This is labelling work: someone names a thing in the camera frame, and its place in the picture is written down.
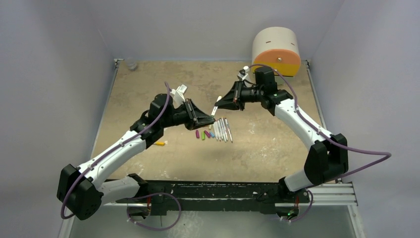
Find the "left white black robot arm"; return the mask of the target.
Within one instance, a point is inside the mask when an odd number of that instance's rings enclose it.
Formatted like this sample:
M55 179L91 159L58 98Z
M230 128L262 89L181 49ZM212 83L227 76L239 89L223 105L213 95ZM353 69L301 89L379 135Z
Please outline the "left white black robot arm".
M214 122L214 117L200 110L191 99L175 108L169 94L157 94L149 109L117 142L95 158L77 167L68 164L61 170L57 189L57 198L62 202L61 218L91 217L102 204L105 192L100 188L105 180L163 137L166 128L184 125L187 130L196 130Z

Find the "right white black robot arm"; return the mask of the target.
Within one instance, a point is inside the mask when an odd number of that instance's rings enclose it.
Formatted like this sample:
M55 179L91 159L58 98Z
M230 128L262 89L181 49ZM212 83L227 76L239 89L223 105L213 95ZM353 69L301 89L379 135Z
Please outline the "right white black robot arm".
M311 119L297 104L295 93L280 90L275 76L280 73L268 65L256 64L255 82L246 81L242 69L229 92L215 103L219 109L244 110L246 103L259 102L300 138L308 149L304 167L279 180L278 195L291 201L298 191L334 180L348 171L347 139L332 134Z

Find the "purple cap marker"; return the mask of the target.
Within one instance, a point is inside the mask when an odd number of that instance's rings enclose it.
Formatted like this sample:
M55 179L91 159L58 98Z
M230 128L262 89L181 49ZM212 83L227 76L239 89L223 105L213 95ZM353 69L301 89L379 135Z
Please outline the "purple cap marker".
M227 133L229 135L229 139L230 139L231 143L233 143L233 136L232 136L231 129L230 129L230 126L229 126L229 123L228 123L228 119L227 118L224 118L224 120L225 120L225 125L226 125L226 129L227 129Z

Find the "dark green cap marker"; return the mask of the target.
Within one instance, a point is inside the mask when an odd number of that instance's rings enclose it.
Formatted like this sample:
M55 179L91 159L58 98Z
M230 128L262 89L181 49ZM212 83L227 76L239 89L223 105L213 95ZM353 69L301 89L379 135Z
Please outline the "dark green cap marker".
M221 100L221 98L222 98L222 96L218 96L218 98L217 98L216 102L218 102L219 100ZM211 114L210 114L212 117L214 117L214 116L215 116L217 109L218 109L218 106L214 106L214 107L213 107L212 112L211 112Z

